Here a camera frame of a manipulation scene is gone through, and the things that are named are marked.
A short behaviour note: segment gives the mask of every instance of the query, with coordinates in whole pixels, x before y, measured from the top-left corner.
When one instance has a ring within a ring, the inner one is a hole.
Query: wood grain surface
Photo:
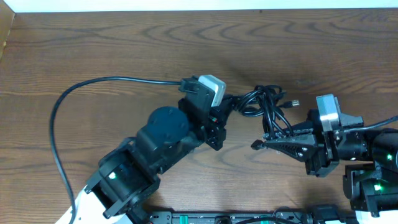
[[[398,114],[398,10],[18,14],[0,63],[0,223],[54,223],[70,206],[50,151],[48,121],[63,90],[124,75],[180,80],[213,74],[227,92],[279,84],[299,108],[334,93],[366,124]],[[104,82],[73,92],[56,137],[77,194],[98,161],[149,114],[177,105],[175,86]],[[233,113],[219,152],[198,148],[161,176],[147,204],[176,211],[264,211],[335,203],[349,209],[341,162],[327,178],[273,150],[253,151],[261,119]]]

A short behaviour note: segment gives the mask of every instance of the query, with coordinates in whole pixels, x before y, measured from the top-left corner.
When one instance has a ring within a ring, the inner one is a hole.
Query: green indicator light
[[[374,186],[374,190],[381,190],[381,186],[378,185],[378,184],[376,184],[376,185]]]
[[[109,176],[108,176],[111,180],[116,178],[116,174],[114,172],[112,172]]]

